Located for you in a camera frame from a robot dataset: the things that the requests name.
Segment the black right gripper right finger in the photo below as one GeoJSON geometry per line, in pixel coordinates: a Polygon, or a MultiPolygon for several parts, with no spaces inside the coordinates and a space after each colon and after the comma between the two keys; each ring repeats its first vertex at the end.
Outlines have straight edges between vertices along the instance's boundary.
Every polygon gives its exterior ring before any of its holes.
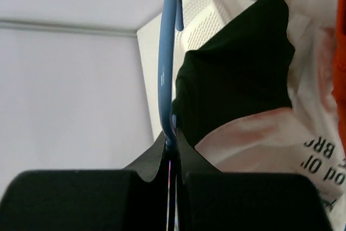
{"type": "Polygon", "coordinates": [[[180,230],[331,230],[313,183],[283,173],[223,173],[177,133],[180,230]]]}

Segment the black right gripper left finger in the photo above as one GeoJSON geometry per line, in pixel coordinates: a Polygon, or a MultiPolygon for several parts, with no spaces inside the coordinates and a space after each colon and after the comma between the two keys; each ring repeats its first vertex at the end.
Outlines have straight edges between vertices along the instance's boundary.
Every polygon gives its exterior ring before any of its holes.
{"type": "Polygon", "coordinates": [[[31,170],[1,200],[1,230],[165,230],[165,137],[121,170],[31,170]]]}

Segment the green white t shirt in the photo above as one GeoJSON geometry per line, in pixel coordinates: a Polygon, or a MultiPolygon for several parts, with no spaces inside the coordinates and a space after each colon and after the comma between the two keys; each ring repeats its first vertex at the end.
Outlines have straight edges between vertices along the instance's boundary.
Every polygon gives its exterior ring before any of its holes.
{"type": "Polygon", "coordinates": [[[189,144],[221,171],[302,174],[345,210],[332,91],[337,0],[256,0],[188,51],[172,104],[189,144]]]}

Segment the orange t shirt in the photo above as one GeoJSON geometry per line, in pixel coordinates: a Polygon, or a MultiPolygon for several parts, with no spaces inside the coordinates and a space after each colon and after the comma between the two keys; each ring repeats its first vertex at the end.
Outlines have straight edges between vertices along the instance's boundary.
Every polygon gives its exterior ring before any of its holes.
{"type": "Polygon", "coordinates": [[[332,68],[333,96],[337,107],[345,107],[345,0],[337,0],[336,51],[332,68]]]}

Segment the blue wire hanger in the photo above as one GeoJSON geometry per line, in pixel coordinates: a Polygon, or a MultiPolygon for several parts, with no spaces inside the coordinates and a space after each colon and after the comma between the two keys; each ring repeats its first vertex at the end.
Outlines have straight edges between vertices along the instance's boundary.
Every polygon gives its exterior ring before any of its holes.
{"type": "Polygon", "coordinates": [[[172,72],[175,32],[184,29],[182,0],[164,0],[158,46],[158,111],[168,152],[178,148],[172,118],[172,72]]]}

